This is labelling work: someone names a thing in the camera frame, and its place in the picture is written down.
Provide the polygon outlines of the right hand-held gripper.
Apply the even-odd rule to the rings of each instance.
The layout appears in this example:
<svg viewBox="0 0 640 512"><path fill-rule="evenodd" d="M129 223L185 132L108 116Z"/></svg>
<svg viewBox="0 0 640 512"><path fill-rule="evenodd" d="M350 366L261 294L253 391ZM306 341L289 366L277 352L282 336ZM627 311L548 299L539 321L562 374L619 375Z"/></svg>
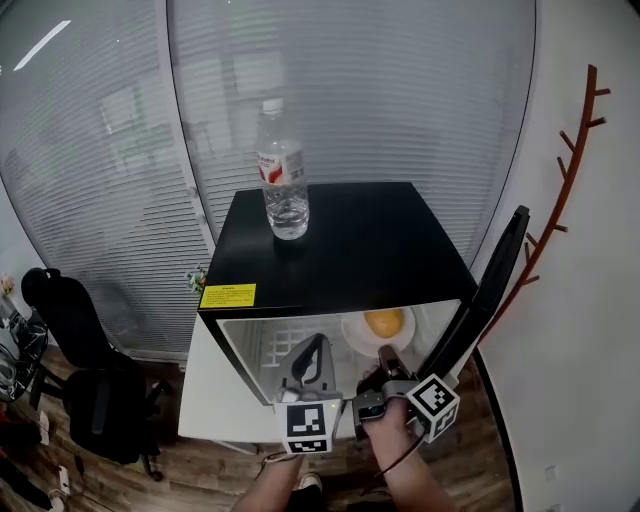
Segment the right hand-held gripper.
<svg viewBox="0 0 640 512"><path fill-rule="evenodd" d="M418 421L427 443L433 442L456 420L460 397L437 375L419 381L403 363L392 345L378 350L379 369L365 378L356 389L352 400L355 436L366 438L363 424L382 418L387 404L395 398L409 402L408 422Z"/></svg>

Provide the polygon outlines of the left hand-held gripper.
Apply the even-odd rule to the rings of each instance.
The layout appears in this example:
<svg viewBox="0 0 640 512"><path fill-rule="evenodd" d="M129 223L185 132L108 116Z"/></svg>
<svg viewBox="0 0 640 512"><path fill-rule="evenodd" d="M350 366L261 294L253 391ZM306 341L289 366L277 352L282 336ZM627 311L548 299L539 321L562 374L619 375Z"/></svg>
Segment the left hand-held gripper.
<svg viewBox="0 0 640 512"><path fill-rule="evenodd" d="M286 453L330 453L346 403L341 393L334 392L328 338L316 333L295 345L280 362L276 384L273 410Z"/></svg>

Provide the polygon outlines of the person's right hand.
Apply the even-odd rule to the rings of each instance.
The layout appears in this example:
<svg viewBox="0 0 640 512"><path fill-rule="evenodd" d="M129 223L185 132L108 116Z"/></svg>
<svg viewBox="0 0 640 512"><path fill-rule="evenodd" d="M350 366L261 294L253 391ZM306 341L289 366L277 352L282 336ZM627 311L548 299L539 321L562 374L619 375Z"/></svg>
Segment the person's right hand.
<svg viewBox="0 0 640 512"><path fill-rule="evenodd" d="M407 426L409 421L409 401L392 398L386 404L383 416L363 422L373 452L376 456L399 456L413 443Z"/></svg>

